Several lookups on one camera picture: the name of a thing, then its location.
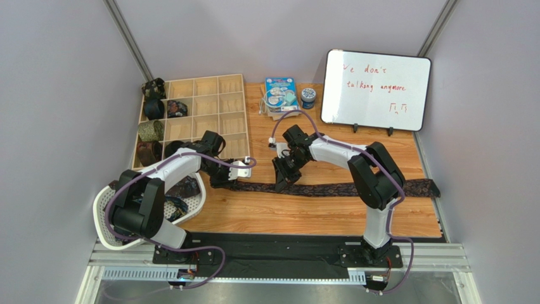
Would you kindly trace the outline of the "dark blue paisley tie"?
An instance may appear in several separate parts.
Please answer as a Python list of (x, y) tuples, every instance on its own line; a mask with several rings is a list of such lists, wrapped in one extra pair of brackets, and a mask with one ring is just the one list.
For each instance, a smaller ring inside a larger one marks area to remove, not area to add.
[[(238, 181), (228, 189), (231, 191), (277, 193), (305, 197), (354, 197), (358, 195), (356, 187), (352, 182), (318, 185), (293, 184), (281, 192), (276, 192), (274, 184)], [(441, 197), (440, 190), (432, 179), (407, 180), (402, 189), (406, 197)]]

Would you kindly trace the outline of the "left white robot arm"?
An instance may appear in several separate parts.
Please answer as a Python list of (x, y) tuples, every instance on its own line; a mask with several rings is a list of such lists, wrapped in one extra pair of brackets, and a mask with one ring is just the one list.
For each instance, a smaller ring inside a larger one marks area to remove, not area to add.
[(105, 208), (107, 230), (121, 240), (145, 239), (168, 249), (182, 248), (188, 233), (165, 218), (165, 194), (198, 172), (207, 174), (218, 186), (235, 184), (238, 171), (248, 170), (250, 160), (220, 159), (225, 144), (218, 133), (206, 131), (200, 140), (178, 143), (162, 161), (140, 171), (124, 171)]

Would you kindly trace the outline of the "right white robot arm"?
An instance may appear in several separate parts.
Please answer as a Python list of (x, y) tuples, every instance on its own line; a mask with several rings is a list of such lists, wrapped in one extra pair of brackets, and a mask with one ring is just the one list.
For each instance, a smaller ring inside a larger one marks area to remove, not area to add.
[(278, 151), (272, 163), (275, 191), (280, 193), (296, 183), (309, 162), (326, 162), (347, 169), (354, 187), (367, 206), (361, 254), (368, 264), (384, 260), (392, 241), (390, 236), (394, 205), (404, 199), (405, 178), (380, 142), (354, 145), (337, 141), (318, 132), (305, 133), (298, 125), (284, 134), (286, 152)]

